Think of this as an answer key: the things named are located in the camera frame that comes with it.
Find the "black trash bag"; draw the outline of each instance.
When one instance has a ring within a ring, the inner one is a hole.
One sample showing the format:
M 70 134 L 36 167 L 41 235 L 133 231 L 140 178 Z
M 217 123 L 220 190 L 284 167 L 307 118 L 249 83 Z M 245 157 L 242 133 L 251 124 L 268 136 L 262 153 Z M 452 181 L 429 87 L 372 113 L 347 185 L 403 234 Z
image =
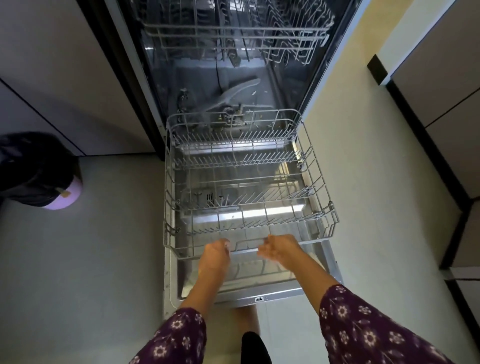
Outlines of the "black trash bag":
M 75 157 L 52 134 L 0 136 L 0 196 L 46 206 L 73 181 Z

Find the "floral sleeve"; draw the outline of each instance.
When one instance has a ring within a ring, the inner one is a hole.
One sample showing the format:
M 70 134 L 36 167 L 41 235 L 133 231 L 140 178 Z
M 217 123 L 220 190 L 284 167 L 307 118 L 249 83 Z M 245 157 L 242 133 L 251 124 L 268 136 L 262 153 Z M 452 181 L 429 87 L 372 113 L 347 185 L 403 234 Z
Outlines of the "floral sleeve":
M 193 308 L 177 310 L 130 364 L 201 364 L 207 343 L 202 315 Z
M 436 347 L 383 315 L 342 285 L 320 302 L 330 363 L 452 363 Z

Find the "foot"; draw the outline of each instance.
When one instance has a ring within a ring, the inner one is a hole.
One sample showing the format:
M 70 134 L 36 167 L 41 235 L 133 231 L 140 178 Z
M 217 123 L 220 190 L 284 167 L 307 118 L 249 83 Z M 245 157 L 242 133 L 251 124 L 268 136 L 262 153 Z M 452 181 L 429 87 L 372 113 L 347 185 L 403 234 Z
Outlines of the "foot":
M 257 335 L 260 335 L 257 307 L 254 304 L 250 306 L 234 308 L 233 315 L 235 316 L 241 335 L 249 331 L 253 331 Z

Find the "empty dish rack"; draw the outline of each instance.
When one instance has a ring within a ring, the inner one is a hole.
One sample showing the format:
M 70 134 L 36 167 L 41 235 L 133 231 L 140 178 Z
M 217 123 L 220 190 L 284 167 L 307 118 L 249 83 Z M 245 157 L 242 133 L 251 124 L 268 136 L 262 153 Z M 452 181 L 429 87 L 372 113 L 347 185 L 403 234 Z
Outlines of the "empty dish rack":
M 298 111 L 177 114 L 167 130 L 164 243 L 179 260 L 220 237 L 240 253 L 270 233 L 333 235 L 338 216 Z
M 165 59 L 220 56 L 234 67 L 253 58 L 308 64 L 335 20 L 325 0 L 159 0 L 154 16 L 137 14 Z

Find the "dishwasher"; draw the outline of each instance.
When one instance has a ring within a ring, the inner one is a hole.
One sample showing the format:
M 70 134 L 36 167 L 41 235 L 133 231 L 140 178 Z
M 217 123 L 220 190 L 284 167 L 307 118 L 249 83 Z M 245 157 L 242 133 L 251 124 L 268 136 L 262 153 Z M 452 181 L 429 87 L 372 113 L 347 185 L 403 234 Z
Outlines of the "dishwasher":
M 164 317 L 219 238 L 231 265 L 216 303 L 303 294 L 292 273 L 257 256 L 268 234 L 294 235 L 342 280 L 329 242 L 338 215 L 303 117 L 360 3 L 106 0 L 160 116 Z

